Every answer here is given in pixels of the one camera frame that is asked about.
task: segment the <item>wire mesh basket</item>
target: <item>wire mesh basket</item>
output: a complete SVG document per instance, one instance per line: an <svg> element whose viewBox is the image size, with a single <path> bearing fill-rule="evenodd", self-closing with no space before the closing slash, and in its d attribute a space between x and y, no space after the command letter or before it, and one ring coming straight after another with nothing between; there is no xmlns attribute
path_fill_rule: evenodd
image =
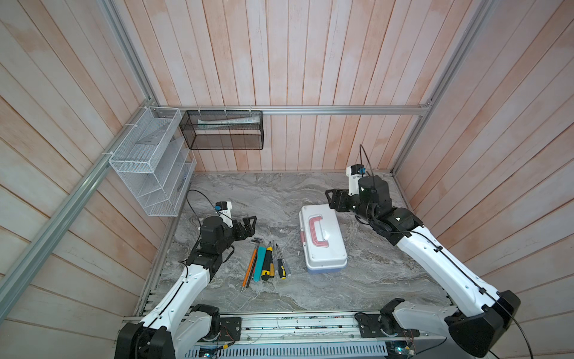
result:
<svg viewBox="0 0 574 359"><path fill-rule="evenodd" d="M116 172L153 173L181 121L179 109L148 107L110 158Z"/></svg>
<svg viewBox="0 0 574 359"><path fill-rule="evenodd" d="M147 215L177 215L181 186L187 188L185 179L196 164L195 157L185 162L189 149L183 144L183 137L170 142L154 173L118 172Z"/></svg>
<svg viewBox="0 0 574 359"><path fill-rule="evenodd" d="M190 149L263 149L263 113L188 110L180 129Z"/></svg>

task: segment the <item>teal handle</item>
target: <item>teal handle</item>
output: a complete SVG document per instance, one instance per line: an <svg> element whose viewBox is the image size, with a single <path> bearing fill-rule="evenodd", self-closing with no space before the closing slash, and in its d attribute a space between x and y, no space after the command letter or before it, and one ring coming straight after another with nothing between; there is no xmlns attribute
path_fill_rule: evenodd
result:
<svg viewBox="0 0 574 359"><path fill-rule="evenodd" d="M261 278L261 269L263 269L263 260L265 259L265 252L267 248L259 247L257 250L257 262L255 262L255 272L253 272L253 280L259 281Z"/></svg>

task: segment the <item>metal extrusion bar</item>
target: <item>metal extrusion bar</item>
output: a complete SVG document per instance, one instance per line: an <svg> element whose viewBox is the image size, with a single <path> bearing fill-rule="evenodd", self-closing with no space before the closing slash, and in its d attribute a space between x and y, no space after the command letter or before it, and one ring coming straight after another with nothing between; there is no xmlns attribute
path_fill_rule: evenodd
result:
<svg viewBox="0 0 574 359"><path fill-rule="evenodd" d="M463 63L466 55L469 53L472 45L478 38L478 34L482 29L486 26L488 19L494 12L494 9L498 5L498 0L482 0L480 3L478 10L476 11L472 21L468 25L468 28L465 31L463 38L461 39L459 45L457 46L455 53L453 54L451 61L448 63L448 66L441 76L440 81L432 92L430 96L430 100L428 102L428 111L427 113L423 114L422 117L418 120L417 124L411 131L409 137L406 140L405 145L403 146L401 153L397 157L397 161L395 162L395 166L392 169L392 173L397 173L402 165L404 164L406 157L408 156L410 150L413 148L414 143L417 141L418 137L422 133L428 119L431 117L436 105L440 102L441 98L445 94L447 88L452 83L453 78L457 74L461 64Z"/></svg>
<svg viewBox="0 0 574 359"><path fill-rule="evenodd" d="M147 100L130 119L133 123L144 112L143 107L151 105L153 100ZM24 293L32 279L38 273L44 262L52 254L66 231L72 225L78 214L84 208L90 197L98 189L98 186L106 177L110 163L108 160L122 139L129 132L125 126L115 137L112 144L106 149L88 174L73 189L66 200L60 205L50 220L38 232L34 240L26 247L25 251L10 268L6 276L0 281L0 323L14 307L20 296Z"/></svg>
<svg viewBox="0 0 574 359"><path fill-rule="evenodd" d="M118 13L116 5L114 4L114 1L99 0L98 4L100 5L102 13L107 18L108 24L116 39L118 40L118 43L122 47L126 58L130 62L130 66L135 73L135 77L137 78L143 93L148 96L148 99L153 98L157 103L156 94L152 89L148 76L144 71L144 67L141 64L139 57L135 53L133 44L130 41L130 37L127 34L125 26L123 25L122 19Z"/></svg>
<svg viewBox="0 0 574 359"><path fill-rule="evenodd" d="M145 305L148 302L148 297L153 289L157 287L160 282L161 271L165 264L165 259L168 255L168 250L172 245L173 235L176 232L177 224L181 218L181 212L183 211L183 206L180 207L179 214L177 217L171 217L169 219L168 225L164 232L164 237L161 240L160 247L157 249L156 256L152 262L152 269L150 270L148 277L143 285L142 292L138 299L138 304L134 310L134 316L143 315L145 310Z"/></svg>
<svg viewBox="0 0 574 359"><path fill-rule="evenodd" d="M262 111L263 115L425 115L427 107L405 106L179 106L186 110Z"/></svg>

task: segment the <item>pink toolbox handle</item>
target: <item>pink toolbox handle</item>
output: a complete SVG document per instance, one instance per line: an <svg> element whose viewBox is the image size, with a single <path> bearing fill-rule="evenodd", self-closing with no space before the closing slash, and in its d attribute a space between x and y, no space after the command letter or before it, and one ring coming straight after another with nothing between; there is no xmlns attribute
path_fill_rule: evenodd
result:
<svg viewBox="0 0 574 359"><path fill-rule="evenodd" d="M328 241L319 242L317 240L317 233L315 232L315 222L318 222L322 219L323 219L322 215L317 215L315 217L309 218L309 228L311 230L311 240L313 241L313 244L316 245L317 247L329 247Z"/></svg>

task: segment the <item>black mesh basket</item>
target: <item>black mesh basket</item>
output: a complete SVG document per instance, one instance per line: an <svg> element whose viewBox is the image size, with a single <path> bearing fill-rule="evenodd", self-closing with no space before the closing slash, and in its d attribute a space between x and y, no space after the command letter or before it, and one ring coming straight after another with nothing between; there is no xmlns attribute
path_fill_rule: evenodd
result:
<svg viewBox="0 0 574 359"><path fill-rule="evenodd" d="M188 110L180 129L190 149L263 149L261 111Z"/></svg>

